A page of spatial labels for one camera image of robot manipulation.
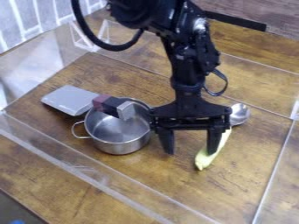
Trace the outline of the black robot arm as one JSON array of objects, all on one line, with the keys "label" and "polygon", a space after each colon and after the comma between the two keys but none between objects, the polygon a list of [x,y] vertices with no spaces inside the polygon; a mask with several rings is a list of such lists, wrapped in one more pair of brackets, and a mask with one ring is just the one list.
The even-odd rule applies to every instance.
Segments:
[{"label": "black robot arm", "polygon": [[172,65],[175,101],[151,109],[151,126],[163,149],[174,153],[176,130],[207,131],[207,153],[214,154],[230,128],[231,108],[202,99],[206,77],[222,75],[220,52],[211,42],[204,11],[191,0],[108,0],[111,16],[131,29],[155,33]]}]

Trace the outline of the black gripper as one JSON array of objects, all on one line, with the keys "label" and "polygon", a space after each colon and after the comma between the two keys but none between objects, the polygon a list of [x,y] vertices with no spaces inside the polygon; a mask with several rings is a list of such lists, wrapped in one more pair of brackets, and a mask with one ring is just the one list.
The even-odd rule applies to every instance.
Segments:
[{"label": "black gripper", "polygon": [[158,132],[163,150],[174,154],[172,130],[207,130],[207,152],[212,155],[219,148],[223,132],[230,128],[232,109],[195,96],[176,99],[150,109],[150,125]]}]

